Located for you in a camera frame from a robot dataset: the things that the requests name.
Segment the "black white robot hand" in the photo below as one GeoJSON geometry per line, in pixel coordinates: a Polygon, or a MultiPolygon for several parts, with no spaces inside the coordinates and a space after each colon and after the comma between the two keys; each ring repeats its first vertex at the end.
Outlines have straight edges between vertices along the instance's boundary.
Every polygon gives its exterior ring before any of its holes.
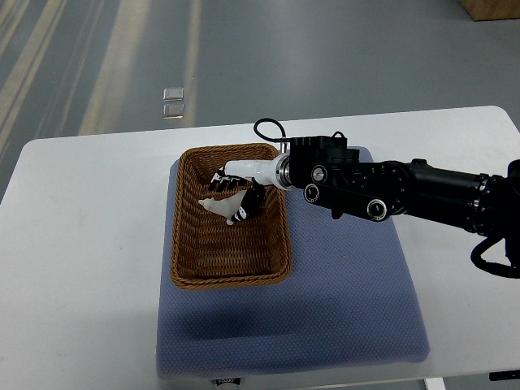
{"type": "Polygon", "coordinates": [[[282,190],[291,188],[291,184],[284,183],[282,177],[282,166],[287,158],[287,154],[281,154],[272,160],[229,161],[214,173],[208,190],[222,192],[246,186],[247,189],[241,189],[245,190],[246,194],[232,220],[239,223],[251,219],[258,213],[267,187],[273,186],[282,190]]]}

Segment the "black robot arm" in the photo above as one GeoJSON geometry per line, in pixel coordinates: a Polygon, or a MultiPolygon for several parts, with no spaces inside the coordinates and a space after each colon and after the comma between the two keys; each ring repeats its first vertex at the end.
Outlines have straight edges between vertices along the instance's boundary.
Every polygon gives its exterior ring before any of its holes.
{"type": "Polygon", "coordinates": [[[281,136],[288,157],[275,170],[284,186],[331,210],[381,222],[411,215],[483,236],[470,260],[489,274],[519,277],[519,162],[505,177],[434,168],[426,160],[361,162],[341,132],[332,136],[281,136]]]}

